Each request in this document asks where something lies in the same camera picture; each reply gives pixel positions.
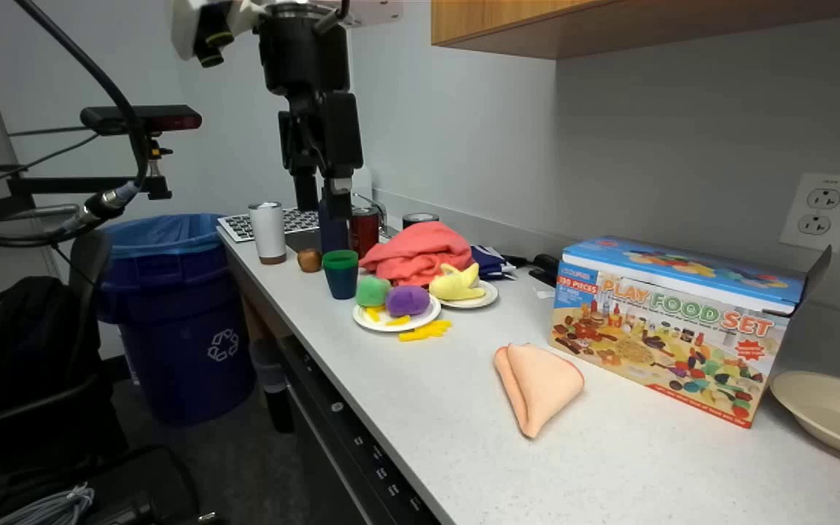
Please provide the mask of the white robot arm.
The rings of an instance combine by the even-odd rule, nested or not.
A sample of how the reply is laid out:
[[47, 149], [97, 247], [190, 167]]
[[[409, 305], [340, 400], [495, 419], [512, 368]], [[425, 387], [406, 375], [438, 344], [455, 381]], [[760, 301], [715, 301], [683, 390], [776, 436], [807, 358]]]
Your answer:
[[277, 114], [283, 167], [299, 210], [350, 212], [361, 167], [346, 32], [391, 24], [403, 0], [168, 0], [174, 51], [200, 66], [241, 32], [260, 38], [266, 86], [289, 102]]

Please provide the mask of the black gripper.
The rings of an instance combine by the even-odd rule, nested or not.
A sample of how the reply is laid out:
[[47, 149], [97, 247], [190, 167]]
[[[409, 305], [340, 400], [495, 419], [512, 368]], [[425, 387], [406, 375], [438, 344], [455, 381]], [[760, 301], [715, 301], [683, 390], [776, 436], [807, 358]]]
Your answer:
[[273, 2], [256, 27], [266, 86], [289, 102], [277, 114], [279, 150], [299, 210], [346, 212], [361, 167], [343, 13], [346, 5]]

